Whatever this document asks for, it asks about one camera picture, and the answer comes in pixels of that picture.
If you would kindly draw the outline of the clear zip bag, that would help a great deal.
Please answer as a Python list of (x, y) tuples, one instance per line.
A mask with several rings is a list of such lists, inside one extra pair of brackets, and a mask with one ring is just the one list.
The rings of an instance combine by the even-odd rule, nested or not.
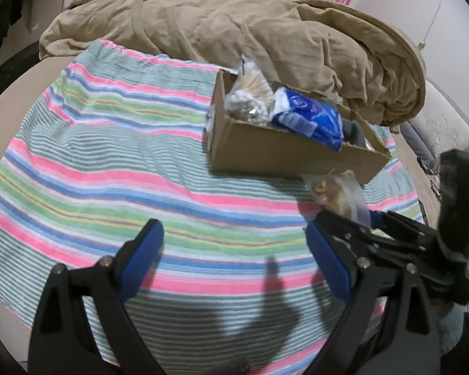
[(371, 228), (363, 189), (351, 170), (339, 174), (303, 174), (301, 178), (321, 209)]

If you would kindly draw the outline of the blue tissue pack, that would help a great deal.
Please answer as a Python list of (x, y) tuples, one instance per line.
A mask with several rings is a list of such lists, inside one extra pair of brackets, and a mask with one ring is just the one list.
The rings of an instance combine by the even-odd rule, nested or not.
[(287, 87), (278, 88), (274, 96), (273, 125), (339, 152), (344, 134), (335, 108)]

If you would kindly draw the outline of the cotton swab bag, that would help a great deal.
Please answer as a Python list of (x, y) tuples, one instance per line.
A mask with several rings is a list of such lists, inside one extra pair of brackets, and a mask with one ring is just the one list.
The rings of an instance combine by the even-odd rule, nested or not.
[(224, 98), (224, 110), (236, 120), (267, 125), (274, 110), (275, 95), (256, 63), (243, 55), (233, 86)]

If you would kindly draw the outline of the white pillow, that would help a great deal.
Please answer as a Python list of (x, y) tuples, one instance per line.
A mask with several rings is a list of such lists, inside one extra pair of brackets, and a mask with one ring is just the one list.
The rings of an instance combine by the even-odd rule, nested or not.
[(455, 103), (429, 80), (425, 90), (424, 106), (401, 125), (401, 134), (422, 165), (438, 173), (442, 153), (451, 149), (469, 151), (469, 123)]

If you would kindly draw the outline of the grey socks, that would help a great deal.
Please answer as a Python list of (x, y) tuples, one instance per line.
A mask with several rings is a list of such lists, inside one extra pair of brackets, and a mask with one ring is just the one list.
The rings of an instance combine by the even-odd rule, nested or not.
[(356, 120), (342, 119), (342, 131), (344, 141), (356, 147), (366, 148), (365, 135), (360, 124)]

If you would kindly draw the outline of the cardboard box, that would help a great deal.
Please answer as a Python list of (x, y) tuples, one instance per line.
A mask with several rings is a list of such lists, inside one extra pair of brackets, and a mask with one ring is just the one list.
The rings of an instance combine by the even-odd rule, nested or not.
[(351, 170), (365, 185), (391, 161), (391, 153), (359, 114), (345, 106), (337, 109), (342, 118), (356, 121), (370, 147), (348, 142), (335, 152), (318, 141), (288, 130), (259, 126), (231, 118), (224, 98), (236, 75), (219, 70), (212, 96), (213, 130), (208, 155), (213, 173), (234, 173), (299, 179), (304, 174), (339, 174)]

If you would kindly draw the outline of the beige blanket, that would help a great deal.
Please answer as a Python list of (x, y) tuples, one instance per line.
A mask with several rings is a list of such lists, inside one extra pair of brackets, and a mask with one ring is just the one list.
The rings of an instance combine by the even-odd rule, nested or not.
[(74, 56), (97, 39), (232, 69), (249, 58), (268, 80), (383, 126), (414, 118), (426, 98), (424, 60), (402, 31), (327, 0), (73, 0), (39, 56)]

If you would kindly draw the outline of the striped towel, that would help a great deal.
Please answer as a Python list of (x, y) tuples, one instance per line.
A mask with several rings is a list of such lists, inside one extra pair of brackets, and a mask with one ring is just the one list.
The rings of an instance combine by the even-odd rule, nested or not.
[[(300, 374), (316, 357), (344, 309), (307, 247), (318, 205), (302, 178), (210, 170), (221, 69), (99, 40), (0, 98), (0, 300), (22, 324), (55, 265), (91, 267), (156, 219), (163, 245), (125, 308), (167, 373), (241, 357)], [(367, 207), (421, 221), (390, 130), (369, 126), (391, 161)]]

